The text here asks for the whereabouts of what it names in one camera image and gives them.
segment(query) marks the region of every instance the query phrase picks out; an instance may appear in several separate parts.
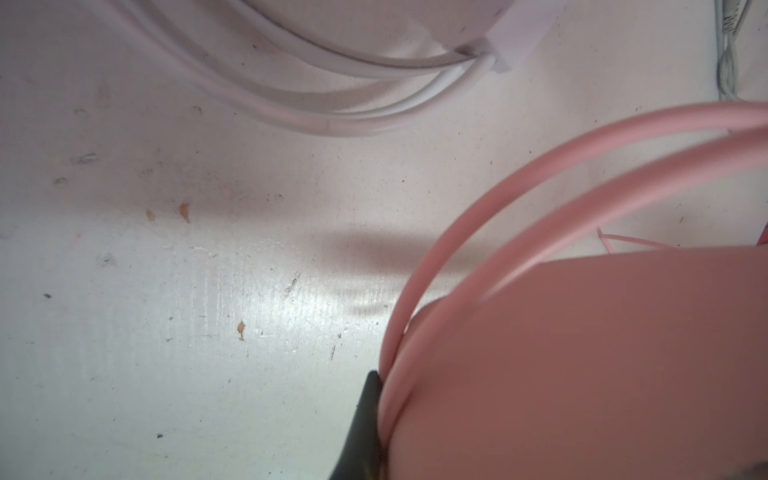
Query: thin pink wire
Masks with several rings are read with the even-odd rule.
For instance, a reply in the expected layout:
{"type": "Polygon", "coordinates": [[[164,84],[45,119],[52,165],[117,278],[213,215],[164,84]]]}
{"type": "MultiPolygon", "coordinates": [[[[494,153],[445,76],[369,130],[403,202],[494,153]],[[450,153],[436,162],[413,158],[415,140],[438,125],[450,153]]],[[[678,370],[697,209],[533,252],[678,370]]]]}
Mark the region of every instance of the thin pink wire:
{"type": "Polygon", "coordinates": [[[637,245],[644,245],[646,247],[657,248],[659,250],[677,250],[677,248],[667,245],[666,243],[654,242],[653,240],[645,240],[643,238],[626,237],[624,235],[613,235],[612,233],[603,233],[600,227],[598,227],[598,237],[605,245],[605,249],[609,254],[614,253],[614,248],[609,240],[618,240],[620,242],[636,243],[637,245]]]}
{"type": "Polygon", "coordinates": [[[613,255],[614,247],[611,245],[611,242],[609,242],[606,238],[603,238],[603,230],[598,227],[598,238],[601,242],[603,242],[603,246],[605,247],[605,250],[608,252],[608,255],[613,255]]]}

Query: black object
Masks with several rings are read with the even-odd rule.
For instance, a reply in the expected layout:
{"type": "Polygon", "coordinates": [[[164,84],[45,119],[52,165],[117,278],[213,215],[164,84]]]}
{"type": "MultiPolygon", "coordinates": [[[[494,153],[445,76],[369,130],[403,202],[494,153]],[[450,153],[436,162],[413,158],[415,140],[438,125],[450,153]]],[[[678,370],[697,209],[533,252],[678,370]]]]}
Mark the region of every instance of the black object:
{"type": "Polygon", "coordinates": [[[379,373],[370,372],[362,388],[339,463],[330,480],[379,480],[382,449],[376,427],[376,412],[381,393],[379,373]]]}

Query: pink cable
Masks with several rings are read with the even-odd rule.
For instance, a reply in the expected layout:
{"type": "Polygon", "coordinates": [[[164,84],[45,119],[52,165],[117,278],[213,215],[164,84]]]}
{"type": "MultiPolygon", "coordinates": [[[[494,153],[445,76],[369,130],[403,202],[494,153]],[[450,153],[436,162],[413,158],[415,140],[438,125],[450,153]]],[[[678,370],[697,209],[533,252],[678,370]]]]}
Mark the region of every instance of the pink cable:
{"type": "Polygon", "coordinates": [[[768,127],[689,148],[602,184],[497,250],[436,304],[399,352],[379,400],[382,444],[389,444],[397,417],[436,339],[471,318],[473,308],[598,225],[693,185],[761,164],[768,164],[768,127]]]}
{"type": "Polygon", "coordinates": [[[652,240],[645,240],[645,239],[636,238],[636,237],[625,237],[624,235],[613,235],[611,233],[603,233],[603,230],[601,230],[600,227],[598,227],[598,237],[600,237],[600,240],[603,242],[603,245],[605,245],[605,249],[608,251],[609,255],[612,255],[614,253],[614,248],[611,245],[611,242],[609,242],[609,240],[619,240],[620,242],[636,243],[637,245],[653,247],[659,250],[670,250],[670,249],[677,250],[677,248],[672,247],[671,245],[667,245],[666,243],[654,242],[652,240]]]}
{"type": "Polygon", "coordinates": [[[742,130],[766,124],[767,103],[728,102],[668,108],[628,118],[581,135],[506,177],[456,219],[409,278],[384,333],[379,357],[382,380],[386,381],[389,376],[402,341],[402,333],[429,284],[456,250],[512,201],[569,167],[638,141],[683,132],[742,130]]]}

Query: dirt spot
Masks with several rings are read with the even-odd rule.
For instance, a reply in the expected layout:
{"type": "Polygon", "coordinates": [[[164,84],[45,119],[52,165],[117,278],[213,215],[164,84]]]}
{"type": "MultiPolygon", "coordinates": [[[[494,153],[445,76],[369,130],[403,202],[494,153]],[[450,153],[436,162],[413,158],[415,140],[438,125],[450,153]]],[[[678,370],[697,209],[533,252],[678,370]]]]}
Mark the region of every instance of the dirt spot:
{"type": "Polygon", "coordinates": [[[111,253],[102,253],[98,256],[96,259],[96,262],[98,263],[98,266],[101,268],[106,268],[108,266],[117,266],[118,260],[114,258],[114,255],[111,253]]]}
{"type": "Polygon", "coordinates": [[[145,182],[149,181],[150,178],[152,178],[153,172],[154,172],[154,170],[152,170],[151,168],[147,168],[145,170],[142,170],[142,171],[139,172],[139,178],[144,180],[145,182]]]}
{"type": "Polygon", "coordinates": [[[192,223],[190,222],[190,205],[188,202],[181,204],[179,207],[179,215],[181,215],[187,221],[187,223],[192,223]]]}
{"type": "Polygon", "coordinates": [[[98,155],[87,154],[82,157],[75,157],[69,160],[73,165],[90,165],[98,162],[98,155]]]}
{"type": "Polygon", "coordinates": [[[286,296],[288,296],[288,294],[291,293],[291,290],[293,290],[293,288],[299,282],[300,277],[301,277],[301,272],[296,272],[296,275],[293,276],[293,280],[290,281],[290,285],[288,286],[288,288],[286,288],[286,296]]]}

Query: gray cable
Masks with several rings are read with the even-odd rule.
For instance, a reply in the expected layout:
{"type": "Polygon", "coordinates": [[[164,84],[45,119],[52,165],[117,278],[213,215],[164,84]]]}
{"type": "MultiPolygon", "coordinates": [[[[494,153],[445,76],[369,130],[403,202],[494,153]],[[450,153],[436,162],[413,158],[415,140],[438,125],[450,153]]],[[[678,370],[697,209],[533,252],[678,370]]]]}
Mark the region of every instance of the gray cable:
{"type": "Polygon", "coordinates": [[[720,94],[720,100],[741,100],[736,95],[739,68],[735,42],[751,5],[752,0],[746,0],[744,8],[739,13],[740,0],[715,0],[717,90],[720,94]]]}

